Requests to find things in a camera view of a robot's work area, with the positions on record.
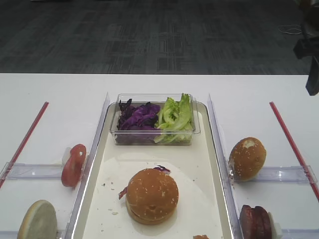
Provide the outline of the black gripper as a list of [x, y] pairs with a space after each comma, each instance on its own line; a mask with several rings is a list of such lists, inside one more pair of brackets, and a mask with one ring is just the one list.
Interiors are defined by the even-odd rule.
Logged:
[[310, 96], [315, 96], [319, 93], [319, 60], [317, 58], [319, 56], [319, 38], [300, 39], [297, 41], [293, 51], [298, 59], [312, 56], [306, 90]]

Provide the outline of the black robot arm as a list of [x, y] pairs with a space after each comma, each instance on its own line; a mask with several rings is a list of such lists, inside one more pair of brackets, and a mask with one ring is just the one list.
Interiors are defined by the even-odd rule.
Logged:
[[306, 90], [310, 96], [319, 93], [319, 35], [309, 37], [306, 25], [319, 30], [319, 2], [310, 4], [301, 23], [302, 39], [299, 39], [293, 49], [298, 59], [310, 56], [312, 58]]

